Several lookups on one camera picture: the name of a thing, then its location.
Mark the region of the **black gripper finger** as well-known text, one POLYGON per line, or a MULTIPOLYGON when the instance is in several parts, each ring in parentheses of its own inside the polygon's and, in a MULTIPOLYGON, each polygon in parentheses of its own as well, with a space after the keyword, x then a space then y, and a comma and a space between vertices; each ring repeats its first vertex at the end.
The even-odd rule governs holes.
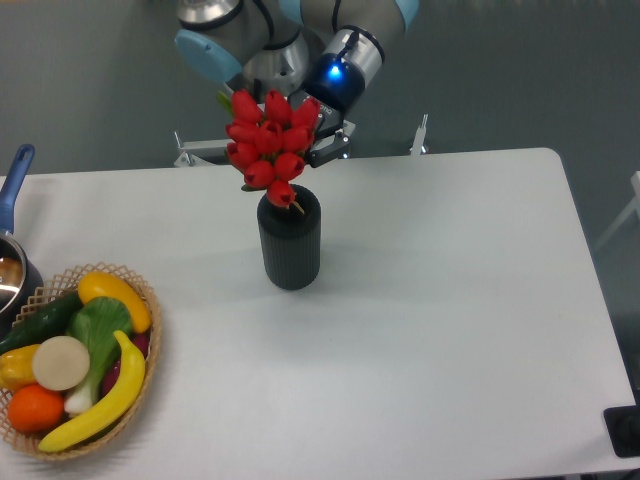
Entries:
POLYGON ((350 136, 343 130, 338 130, 314 145, 306 156, 306 162, 312 168, 319 168, 333 160, 347 159, 350 154, 350 136))

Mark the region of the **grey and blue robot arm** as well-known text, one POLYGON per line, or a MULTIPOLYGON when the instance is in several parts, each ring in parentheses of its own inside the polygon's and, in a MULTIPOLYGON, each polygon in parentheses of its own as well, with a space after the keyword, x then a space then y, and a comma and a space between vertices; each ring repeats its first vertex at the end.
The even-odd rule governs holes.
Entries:
POLYGON ((279 91, 293 107, 321 104, 317 168, 350 154, 345 117, 409 29, 416 1, 180 1, 176 48, 185 63, 228 94, 263 104, 279 91))

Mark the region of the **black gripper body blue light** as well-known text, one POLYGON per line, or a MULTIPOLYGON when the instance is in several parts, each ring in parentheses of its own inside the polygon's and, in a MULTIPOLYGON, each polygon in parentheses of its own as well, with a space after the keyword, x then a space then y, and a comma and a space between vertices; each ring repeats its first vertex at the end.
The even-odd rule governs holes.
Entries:
POLYGON ((288 101, 297 109, 304 100, 316 99, 320 111, 314 126, 315 135, 326 138, 342 128, 346 114, 364 92, 366 80, 363 67, 354 55, 324 53, 288 101))

